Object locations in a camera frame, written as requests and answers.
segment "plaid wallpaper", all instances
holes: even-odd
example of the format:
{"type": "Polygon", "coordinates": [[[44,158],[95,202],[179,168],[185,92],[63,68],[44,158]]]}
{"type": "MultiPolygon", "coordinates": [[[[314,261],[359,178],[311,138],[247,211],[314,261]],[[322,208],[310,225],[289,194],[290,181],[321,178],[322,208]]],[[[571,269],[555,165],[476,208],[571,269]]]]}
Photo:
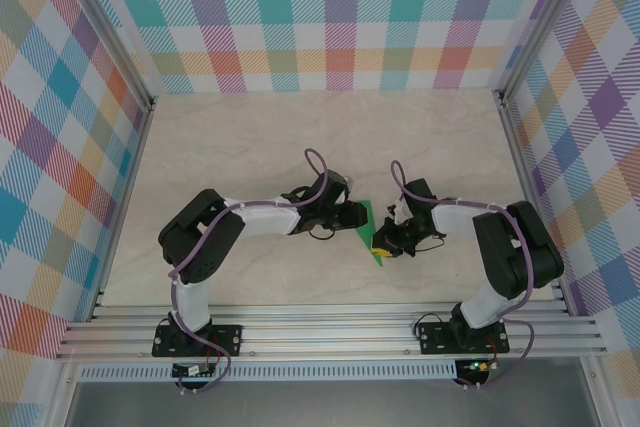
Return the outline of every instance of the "plaid wallpaper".
{"type": "Polygon", "coordinates": [[[616,403],[640,425],[640,0],[570,0],[511,107],[578,309],[613,352],[616,403]]]}
{"type": "Polygon", "coordinates": [[[0,0],[0,425],[33,425],[143,110],[76,0],[0,0]]]}
{"type": "Polygon", "coordinates": [[[147,90],[155,95],[158,95],[160,92],[155,88],[155,86],[151,82],[147,68],[142,62],[142,60],[140,59],[140,55],[138,54],[138,52],[136,52],[136,49],[133,46],[133,42],[131,41],[131,38],[129,37],[127,30],[123,27],[120,17],[118,16],[118,14],[116,14],[116,11],[113,7],[113,4],[111,3],[111,0],[100,0],[100,2],[102,3],[102,7],[104,8],[105,13],[109,17],[111,24],[113,25],[116,32],[118,33],[118,36],[122,41],[122,45],[127,50],[129,55],[131,56],[131,59],[133,60],[133,63],[138,69],[140,77],[142,78],[145,86],[147,87],[147,90]]]}
{"type": "Polygon", "coordinates": [[[517,42],[515,48],[513,49],[513,51],[511,52],[511,56],[509,57],[509,61],[507,62],[507,66],[504,69],[504,72],[502,72],[502,75],[500,76],[500,80],[498,82],[498,85],[497,86],[491,86],[492,88],[495,88],[496,90],[504,89],[505,84],[507,83],[507,80],[509,79],[509,76],[513,72],[513,68],[515,67],[516,62],[520,58],[520,53],[522,52],[522,49],[524,48],[524,46],[529,41],[529,38],[531,37],[531,34],[534,31],[534,28],[538,24],[538,20],[540,18],[540,14],[542,14],[542,12],[543,12],[544,8],[546,7],[548,1],[549,0],[537,0],[535,7],[533,8],[531,13],[529,14],[529,17],[527,19],[527,22],[525,23],[524,29],[522,29],[520,37],[518,38],[518,42],[517,42]]]}
{"type": "MultiPolygon", "coordinates": [[[[523,0],[124,2],[154,69],[174,93],[486,86],[523,4],[523,0]]],[[[110,0],[103,3],[120,25],[110,0]]]]}

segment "yellow object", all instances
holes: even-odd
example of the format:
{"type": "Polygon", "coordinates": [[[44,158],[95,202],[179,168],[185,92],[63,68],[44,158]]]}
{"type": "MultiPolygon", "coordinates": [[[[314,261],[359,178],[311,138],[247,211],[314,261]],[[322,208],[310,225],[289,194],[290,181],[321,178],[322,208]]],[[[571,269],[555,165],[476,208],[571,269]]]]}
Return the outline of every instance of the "yellow object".
{"type": "Polygon", "coordinates": [[[375,249],[372,248],[371,252],[373,254],[378,254],[380,257],[392,257],[391,252],[389,252],[388,250],[380,249],[378,247],[376,247],[375,249]]]}

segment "aluminum frame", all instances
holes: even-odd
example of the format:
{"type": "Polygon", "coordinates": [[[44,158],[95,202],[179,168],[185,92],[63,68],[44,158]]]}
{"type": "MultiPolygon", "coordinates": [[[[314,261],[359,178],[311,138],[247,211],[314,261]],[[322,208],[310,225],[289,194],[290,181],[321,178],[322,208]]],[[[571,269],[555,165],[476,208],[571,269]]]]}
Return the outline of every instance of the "aluminum frame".
{"type": "Polygon", "coordinates": [[[129,172],[129,176],[127,177],[127,182],[124,187],[124,192],[122,194],[122,200],[120,201],[120,206],[115,214],[115,219],[113,222],[113,231],[111,233],[111,237],[109,238],[109,245],[107,246],[104,260],[100,265],[100,270],[98,272],[99,280],[97,283],[93,285],[93,287],[91,288],[91,292],[89,293],[89,296],[91,299],[93,299],[93,301],[91,303],[87,303],[82,313],[81,318],[83,319],[86,319],[86,320],[91,319],[93,309],[97,304],[101,302],[102,295],[104,294],[104,289],[107,286],[107,281],[109,280],[109,274],[111,273],[111,267],[113,266],[113,259],[116,256],[118,241],[120,240],[120,236],[122,235],[122,228],[124,227],[124,219],[127,215],[127,209],[129,208],[131,195],[133,194],[133,187],[136,183],[138,169],[140,168],[140,163],[142,162],[144,147],[147,144],[149,131],[151,130],[151,123],[153,121],[154,113],[155,113],[155,103],[151,105],[151,110],[149,112],[145,112],[144,117],[142,119],[142,127],[140,130],[140,140],[138,141],[138,146],[136,148],[136,152],[131,162],[131,170],[129,172]]]}
{"type": "MultiPolygon", "coordinates": [[[[420,354],[413,323],[426,312],[443,319],[455,304],[363,304],[216,306],[216,323],[244,327],[239,359],[243,361],[469,359],[477,355],[420,354]]],[[[96,307],[88,323],[69,325],[58,358],[64,362],[162,362],[151,357],[156,325],[166,307],[96,307]]],[[[536,329],[532,357],[598,356],[606,352],[595,321],[572,317],[563,300],[532,301],[512,318],[536,329]]],[[[511,352],[518,357],[529,340],[521,325],[507,325],[511,352]]],[[[181,359],[202,361],[203,359],[181,359]]]]}
{"type": "Polygon", "coordinates": [[[569,0],[548,0],[536,23],[531,38],[527,41],[524,49],[520,53],[518,60],[509,76],[503,92],[506,99],[510,99],[518,90],[518,87],[525,79],[529,69],[533,65],[542,44],[546,40],[549,32],[555,27],[560,18],[565,5],[569,0]]]}
{"type": "MultiPolygon", "coordinates": [[[[533,204],[536,210],[538,212],[542,212],[540,197],[533,187],[535,183],[533,182],[531,172],[526,166],[524,155],[518,142],[516,125],[511,110],[509,109],[508,104],[503,100],[503,96],[500,93],[494,92],[494,99],[496,107],[498,108],[502,127],[507,138],[507,143],[509,144],[513,163],[516,167],[516,172],[520,180],[520,185],[522,186],[522,191],[524,192],[525,198],[533,204]]],[[[562,291],[562,297],[566,302],[568,312],[573,316],[578,316],[578,309],[573,297],[571,296],[569,285],[565,278],[560,279],[559,286],[562,291]]],[[[622,427],[623,422],[615,406],[611,387],[606,379],[606,369],[603,365],[603,360],[587,356],[580,357],[580,362],[582,364],[582,370],[584,371],[585,378],[587,379],[587,385],[589,386],[591,398],[593,399],[600,423],[611,427],[622,427]]]]}
{"type": "Polygon", "coordinates": [[[83,12],[91,21],[98,37],[102,40],[115,64],[120,69],[124,79],[131,88],[136,100],[144,105],[148,111],[153,108],[155,95],[147,89],[144,80],[133,63],[124,44],[120,40],[115,27],[109,20],[100,0],[78,0],[83,12]]]}

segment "red wire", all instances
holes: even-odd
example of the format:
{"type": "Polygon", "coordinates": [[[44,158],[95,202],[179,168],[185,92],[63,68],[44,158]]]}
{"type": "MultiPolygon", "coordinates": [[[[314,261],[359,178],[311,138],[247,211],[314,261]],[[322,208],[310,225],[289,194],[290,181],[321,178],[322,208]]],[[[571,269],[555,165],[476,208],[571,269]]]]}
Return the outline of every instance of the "red wire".
{"type": "Polygon", "coordinates": [[[491,347],[493,347],[493,361],[495,362],[498,358],[498,348],[496,347],[496,343],[493,341],[493,339],[487,338],[487,340],[491,344],[491,347]]]}
{"type": "MultiPolygon", "coordinates": [[[[213,339],[213,341],[214,341],[216,344],[220,345],[220,341],[218,340],[218,338],[217,338],[217,337],[216,337],[216,338],[214,338],[214,339],[213,339]]],[[[216,351],[216,352],[218,353],[218,356],[217,356],[217,358],[216,358],[216,364],[215,364],[215,365],[217,366],[217,365],[218,365],[218,362],[220,362],[220,357],[221,357],[221,355],[220,355],[220,351],[219,351],[219,350],[218,350],[218,351],[216,351]]],[[[209,348],[207,349],[207,360],[205,360],[205,361],[204,361],[204,365],[205,365],[205,367],[207,368],[207,370],[209,370],[209,358],[210,358],[210,357],[211,357],[211,347],[209,347],[209,348]]]]}

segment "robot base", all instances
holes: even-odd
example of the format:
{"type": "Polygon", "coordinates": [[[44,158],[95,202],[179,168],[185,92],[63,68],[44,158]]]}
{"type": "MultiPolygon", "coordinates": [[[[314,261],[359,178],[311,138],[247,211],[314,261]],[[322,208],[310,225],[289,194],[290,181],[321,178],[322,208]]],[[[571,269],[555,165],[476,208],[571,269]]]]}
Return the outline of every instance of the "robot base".
{"type": "Polygon", "coordinates": [[[502,322],[496,322],[483,329],[483,336],[462,348],[456,342],[449,322],[421,322],[418,324],[420,353],[434,354],[506,354],[509,339],[502,322]]]}
{"type": "MultiPolygon", "coordinates": [[[[209,322],[202,327],[197,335],[219,345],[229,352],[231,357],[240,355],[242,344],[241,325],[217,325],[209,322]]],[[[215,358],[217,352],[211,351],[206,345],[189,337],[178,327],[169,314],[169,324],[160,324],[156,327],[152,357],[207,357],[215,358]]]]}

